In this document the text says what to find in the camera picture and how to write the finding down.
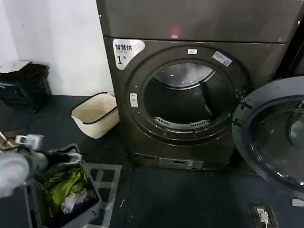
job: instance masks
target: dryer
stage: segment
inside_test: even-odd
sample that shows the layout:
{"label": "dryer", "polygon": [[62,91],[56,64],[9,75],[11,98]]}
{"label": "dryer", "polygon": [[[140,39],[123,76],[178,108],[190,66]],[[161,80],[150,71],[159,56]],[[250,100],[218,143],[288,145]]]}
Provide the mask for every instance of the dryer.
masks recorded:
{"label": "dryer", "polygon": [[253,106],[246,95],[272,80],[303,16],[298,0],[97,6],[130,157],[189,170],[229,162],[231,128],[243,119],[233,119],[236,107]]}

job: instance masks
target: white sticker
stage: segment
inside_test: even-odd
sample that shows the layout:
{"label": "white sticker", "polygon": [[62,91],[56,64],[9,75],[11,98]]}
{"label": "white sticker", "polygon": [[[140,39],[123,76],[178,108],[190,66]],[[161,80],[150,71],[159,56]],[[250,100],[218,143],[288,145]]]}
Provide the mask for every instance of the white sticker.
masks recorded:
{"label": "white sticker", "polygon": [[230,65],[230,63],[232,63],[232,60],[230,58],[228,58],[227,56],[223,55],[219,51],[216,51],[214,53],[214,55],[212,56],[212,58],[214,58],[216,61],[220,62],[221,64],[223,64],[223,65],[225,65],[227,67]]}
{"label": "white sticker", "polygon": [[129,62],[144,50],[144,42],[139,39],[114,39],[113,50],[117,68],[124,70]]}
{"label": "white sticker", "polygon": [[198,53],[197,49],[188,49],[187,54],[188,55],[196,55]]}

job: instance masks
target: sticker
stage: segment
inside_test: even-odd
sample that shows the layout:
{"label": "sticker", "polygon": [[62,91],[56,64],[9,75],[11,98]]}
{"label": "sticker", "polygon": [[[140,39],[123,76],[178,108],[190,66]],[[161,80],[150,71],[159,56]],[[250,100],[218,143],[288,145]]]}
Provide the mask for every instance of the sticker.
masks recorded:
{"label": "sticker", "polygon": [[114,39],[113,50],[116,67],[124,70],[129,62],[144,50],[144,42],[139,39]]}
{"label": "sticker", "polygon": [[188,49],[187,54],[188,55],[196,55],[198,53],[197,49]]}
{"label": "sticker", "polygon": [[230,65],[230,63],[232,63],[232,60],[230,58],[228,58],[227,56],[223,55],[219,51],[216,51],[214,53],[214,55],[212,56],[212,58],[214,58],[216,61],[220,62],[221,64],[223,64],[223,65],[225,65],[227,67]]}
{"label": "sticker", "polygon": [[130,93],[130,105],[132,108],[138,108],[137,94]]}

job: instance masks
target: gray laundry basket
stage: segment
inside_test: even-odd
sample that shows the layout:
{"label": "gray laundry basket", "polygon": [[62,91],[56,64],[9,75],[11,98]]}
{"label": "gray laundry basket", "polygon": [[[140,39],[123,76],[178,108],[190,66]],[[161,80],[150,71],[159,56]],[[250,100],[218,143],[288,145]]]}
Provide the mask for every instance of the gray laundry basket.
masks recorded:
{"label": "gray laundry basket", "polygon": [[[71,146],[71,149],[77,149],[78,151],[78,148],[74,145]],[[69,168],[82,168],[85,171],[88,179],[88,190],[92,191],[93,198],[89,200],[90,202],[87,202],[82,211],[67,215],[64,223],[58,223],[56,221],[57,218],[51,215],[47,203],[46,190],[42,183],[52,174]],[[85,170],[84,162],[77,165],[55,168],[36,177],[33,183],[26,187],[25,199],[30,228],[80,228],[98,217],[101,206],[100,195],[94,187],[91,175]]]}

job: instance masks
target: plastic laundry basket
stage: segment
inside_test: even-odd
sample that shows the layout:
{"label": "plastic laundry basket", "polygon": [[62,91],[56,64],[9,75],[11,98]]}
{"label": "plastic laundry basket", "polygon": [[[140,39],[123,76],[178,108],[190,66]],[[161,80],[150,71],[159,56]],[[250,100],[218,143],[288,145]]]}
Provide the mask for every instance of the plastic laundry basket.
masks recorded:
{"label": "plastic laundry basket", "polygon": [[93,139],[102,137],[119,122],[114,94],[95,94],[76,106],[71,112],[71,117],[87,136]]}
{"label": "plastic laundry basket", "polygon": [[[75,144],[65,148],[65,150],[75,149],[79,153],[79,149]],[[53,216],[50,212],[47,201],[47,190],[44,183],[56,172],[70,169],[81,168],[88,179],[87,190],[92,193],[91,198],[86,201],[81,211],[73,212],[65,215],[64,220],[58,220],[58,217]],[[32,184],[25,188],[25,200],[28,212],[28,224],[30,228],[81,228],[83,225],[90,223],[99,216],[102,200],[98,191],[94,186],[93,179],[90,173],[85,168],[85,163],[56,166],[34,177]]]}

